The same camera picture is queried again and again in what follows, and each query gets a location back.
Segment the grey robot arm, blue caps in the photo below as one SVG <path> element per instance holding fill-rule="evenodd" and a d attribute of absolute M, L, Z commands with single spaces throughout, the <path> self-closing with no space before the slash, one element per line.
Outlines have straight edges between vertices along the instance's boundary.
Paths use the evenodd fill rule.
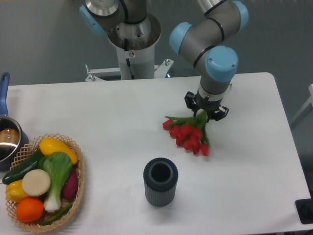
<path fill-rule="evenodd" d="M 205 20 L 193 26 L 178 24 L 169 45 L 200 75 L 197 92 L 188 92 L 186 106 L 194 113 L 204 110 L 208 120 L 220 120 L 228 109 L 221 105 L 231 79 L 237 72 L 238 55 L 223 41 L 243 29 L 249 13 L 240 1 L 201 0 Z M 88 28 L 107 35 L 116 48 L 123 80 L 155 77 L 155 45 L 161 35 L 160 23 L 147 11 L 144 0 L 87 0 L 79 9 Z"/>

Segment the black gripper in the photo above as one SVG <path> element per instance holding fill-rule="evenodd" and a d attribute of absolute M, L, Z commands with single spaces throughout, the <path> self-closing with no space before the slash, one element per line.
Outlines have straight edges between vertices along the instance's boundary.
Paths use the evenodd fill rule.
<path fill-rule="evenodd" d="M 207 111 L 207 121 L 219 121 L 225 118 L 229 112 L 227 107 L 221 106 L 221 101 L 225 93 L 226 91 L 221 94 L 209 93 L 199 84 L 196 95 L 188 91 L 184 97 L 184 101 L 187 108 L 193 112 L 194 117 L 197 115 L 198 110 L 202 109 Z"/>

